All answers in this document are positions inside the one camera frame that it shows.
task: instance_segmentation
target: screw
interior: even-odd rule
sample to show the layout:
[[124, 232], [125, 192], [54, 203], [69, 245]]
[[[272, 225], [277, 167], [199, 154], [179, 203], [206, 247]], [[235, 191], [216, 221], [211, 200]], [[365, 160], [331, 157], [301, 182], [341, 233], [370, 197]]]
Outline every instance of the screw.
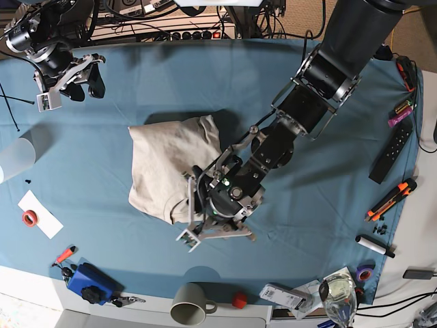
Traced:
[[256, 125], [252, 125], [251, 128], [249, 129], [249, 132], [253, 135], [256, 135], [258, 133], [258, 127]]
[[212, 173], [212, 177], [213, 177], [214, 179], [216, 179], [216, 180], [220, 180], [220, 179], [221, 179], [221, 176], [222, 176], [222, 174], [221, 174], [221, 172], [218, 171], [218, 170], [216, 170], [216, 171], [214, 171], [214, 173]]

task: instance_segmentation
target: orange utility knife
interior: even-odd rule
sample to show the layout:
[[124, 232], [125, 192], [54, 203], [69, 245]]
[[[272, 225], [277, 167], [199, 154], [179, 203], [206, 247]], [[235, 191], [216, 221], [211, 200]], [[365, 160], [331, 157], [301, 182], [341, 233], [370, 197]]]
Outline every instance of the orange utility knife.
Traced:
[[364, 221], [369, 222], [381, 219], [382, 215], [386, 211], [410, 195], [410, 193], [414, 191], [416, 187], [416, 181], [411, 178], [399, 183], [379, 203], [377, 203], [370, 211], [367, 212]]

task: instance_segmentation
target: blue tablecloth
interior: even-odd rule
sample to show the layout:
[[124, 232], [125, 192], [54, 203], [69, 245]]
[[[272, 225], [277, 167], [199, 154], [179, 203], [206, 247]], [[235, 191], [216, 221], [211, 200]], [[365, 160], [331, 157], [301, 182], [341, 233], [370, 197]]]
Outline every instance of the blue tablecloth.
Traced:
[[[61, 109], [46, 113], [10, 100], [19, 133], [0, 101], [0, 148], [27, 132], [40, 157], [0, 185], [0, 265], [61, 279], [50, 264], [74, 244], [79, 251], [73, 262], [89, 261], [127, 292], [173, 297], [184, 282], [203, 282], [216, 301], [230, 302], [233, 291], [243, 290], [250, 303], [265, 303], [256, 295], [266, 283], [297, 287], [344, 266], [353, 272], [374, 261], [375, 274], [365, 284], [370, 302], [384, 256], [354, 239], [372, 235], [374, 224], [363, 221], [365, 213], [411, 175], [417, 156], [417, 141], [410, 138], [386, 182], [368, 179], [391, 133], [387, 114], [408, 96], [393, 62], [370, 61], [361, 84], [322, 136], [315, 142], [297, 139], [290, 163], [269, 173], [265, 201], [247, 221], [256, 242], [216, 239], [189, 254], [175, 241], [184, 225], [169, 225], [128, 203], [128, 126], [213, 112], [226, 146], [270, 110], [300, 65], [301, 45], [223, 40], [84, 49], [75, 55], [97, 52], [107, 59], [99, 66], [104, 99], [63, 98]], [[35, 99], [32, 74], [26, 63], [0, 62], [8, 96]], [[21, 221], [17, 204], [28, 189], [64, 225], [52, 240]], [[401, 205], [385, 216], [388, 233], [376, 236], [381, 242], [393, 239], [400, 212]]]

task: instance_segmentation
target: plastic cup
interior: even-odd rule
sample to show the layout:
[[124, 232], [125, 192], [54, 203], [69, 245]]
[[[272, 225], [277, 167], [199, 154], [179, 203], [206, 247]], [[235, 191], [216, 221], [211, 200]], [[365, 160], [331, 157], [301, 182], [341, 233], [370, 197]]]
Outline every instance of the plastic cup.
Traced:
[[30, 168], [36, 160], [35, 148], [25, 138], [18, 138], [0, 152], [0, 183]]

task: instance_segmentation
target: tape roll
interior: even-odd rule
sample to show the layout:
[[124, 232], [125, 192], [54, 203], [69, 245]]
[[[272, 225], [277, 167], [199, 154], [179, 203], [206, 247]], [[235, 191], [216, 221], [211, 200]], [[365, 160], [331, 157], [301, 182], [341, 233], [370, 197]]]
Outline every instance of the tape roll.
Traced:
[[373, 275], [373, 268], [369, 265], [363, 265], [356, 268], [356, 280], [366, 282]]
[[23, 213], [23, 222], [26, 226], [32, 228], [38, 224], [38, 217], [32, 210], [27, 210]]

